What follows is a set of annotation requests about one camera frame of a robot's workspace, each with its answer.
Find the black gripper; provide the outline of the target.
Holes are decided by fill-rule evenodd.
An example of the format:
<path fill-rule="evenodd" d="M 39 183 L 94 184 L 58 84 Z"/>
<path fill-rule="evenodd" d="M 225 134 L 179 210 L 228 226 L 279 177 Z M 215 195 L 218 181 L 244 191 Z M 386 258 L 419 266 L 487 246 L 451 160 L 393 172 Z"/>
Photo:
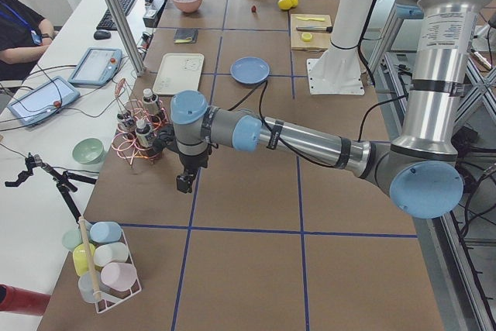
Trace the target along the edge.
<path fill-rule="evenodd" d="M 192 193 L 193 181 L 196 178 L 200 167 L 208 167 L 209 151 L 204 150 L 196 155 L 179 153 L 180 161 L 183 165 L 183 173 L 176 177 L 177 190 L 182 193 Z"/>

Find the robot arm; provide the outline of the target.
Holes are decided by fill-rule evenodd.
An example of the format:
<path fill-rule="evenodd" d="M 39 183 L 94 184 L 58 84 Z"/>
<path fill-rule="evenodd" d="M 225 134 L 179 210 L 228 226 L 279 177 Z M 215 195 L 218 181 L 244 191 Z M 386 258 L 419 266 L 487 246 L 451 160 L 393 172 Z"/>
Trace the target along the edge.
<path fill-rule="evenodd" d="M 477 17 L 492 0 L 397 0 L 401 14 L 422 19 L 407 107 L 390 143 L 352 136 L 363 108 L 357 48 L 374 0 L 341 0 L 329 49 L 308 63 L 312 94 L 291 109 L 294 122 L 261 112 L 228 111 L 198 91 L 170 103 L 173 141 L 183 165 L 177 188 L 188 193 L 208 163 L 211 145 L 254 151 L 286 150 L 376 185 L 402 211 L 420 219 L 452 211 L 463 195 L 451 138 L 463 94 Z"/>

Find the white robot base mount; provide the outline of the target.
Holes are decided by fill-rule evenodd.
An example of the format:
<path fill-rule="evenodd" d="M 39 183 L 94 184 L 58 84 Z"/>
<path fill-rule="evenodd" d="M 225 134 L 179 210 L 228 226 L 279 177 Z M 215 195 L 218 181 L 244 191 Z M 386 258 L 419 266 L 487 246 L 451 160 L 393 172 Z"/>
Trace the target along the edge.
<path fill-rule="evenodd" d="M 329 49 L 307 60 L 312 95 L 363 95 L 358 50 L 374 0 L 340 0 Z"/>

